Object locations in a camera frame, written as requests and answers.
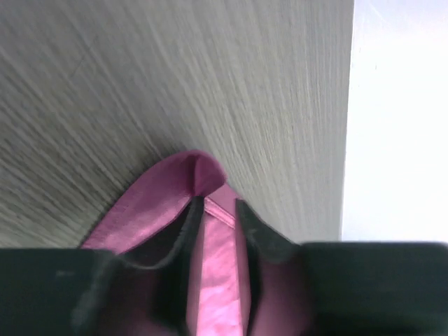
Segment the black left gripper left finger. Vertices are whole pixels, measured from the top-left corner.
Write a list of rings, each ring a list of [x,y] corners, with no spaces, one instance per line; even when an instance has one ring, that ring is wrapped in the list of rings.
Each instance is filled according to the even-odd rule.
[[[2,335],[187,335],[190,261],[204,200],[124,254],[1,250]]]

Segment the magenta satin napkin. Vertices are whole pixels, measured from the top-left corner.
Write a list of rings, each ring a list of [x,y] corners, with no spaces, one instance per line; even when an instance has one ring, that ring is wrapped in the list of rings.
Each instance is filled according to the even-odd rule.
[[[195,198],[204,213],[190,261],[187,335],[245,335],[251,308],[246,240],[236,192],[218,162],[192,150],[143,173],[82,243],[124,254],[166,228]]]

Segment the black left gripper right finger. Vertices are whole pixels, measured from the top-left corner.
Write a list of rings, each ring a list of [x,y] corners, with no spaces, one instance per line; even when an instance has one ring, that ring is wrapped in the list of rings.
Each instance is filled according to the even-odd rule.
[[[246,240],[249,335],[446,335],[447,245],[295,244],[236,202]]]

